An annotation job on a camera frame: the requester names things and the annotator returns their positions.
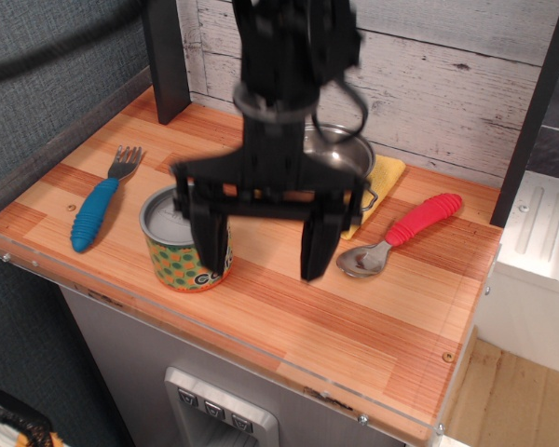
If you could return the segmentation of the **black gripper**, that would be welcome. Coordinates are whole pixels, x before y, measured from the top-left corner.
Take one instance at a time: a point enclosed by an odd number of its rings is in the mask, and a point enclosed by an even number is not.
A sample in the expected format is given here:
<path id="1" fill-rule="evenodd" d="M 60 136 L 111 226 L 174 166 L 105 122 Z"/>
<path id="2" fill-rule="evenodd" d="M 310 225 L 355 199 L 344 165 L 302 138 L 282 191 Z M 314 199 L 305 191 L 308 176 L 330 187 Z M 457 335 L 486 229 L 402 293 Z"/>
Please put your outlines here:
<path id="1" fill-rule="evenodd" d="M 301 278 L 312 281 L 324 275 L 342 224 L 359 224 L 371 208 L 369 181 L 304 153 L 305 125 L 248 118 L 240 148 L 171 165 L 175 208 L 191 221 L 200 261 L 213 273 L 225 271 L 227 215 L 305 221 Z"/>

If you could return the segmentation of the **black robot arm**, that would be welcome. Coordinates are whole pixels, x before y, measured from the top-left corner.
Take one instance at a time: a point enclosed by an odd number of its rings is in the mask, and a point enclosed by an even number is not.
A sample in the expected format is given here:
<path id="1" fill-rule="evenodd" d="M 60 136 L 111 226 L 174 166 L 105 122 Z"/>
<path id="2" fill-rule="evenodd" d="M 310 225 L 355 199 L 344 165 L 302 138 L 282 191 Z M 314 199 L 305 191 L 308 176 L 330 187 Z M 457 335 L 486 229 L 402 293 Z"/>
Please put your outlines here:
<path id="1" fill-rule="evenodd" d="M 229 216 L 301 221 L 300 272 L 311 281 L 324 274 L 342 232 L 361 220 L 368 185 L 304 151 L 321 88 L 343 85 L 359 62 L 356 16 L 347 1 L 237 1 L 233 10 L 242 145 L 174 164 L 175 206 L 190 222 L 201 262 L 217 274 L 225 269 Z"/>

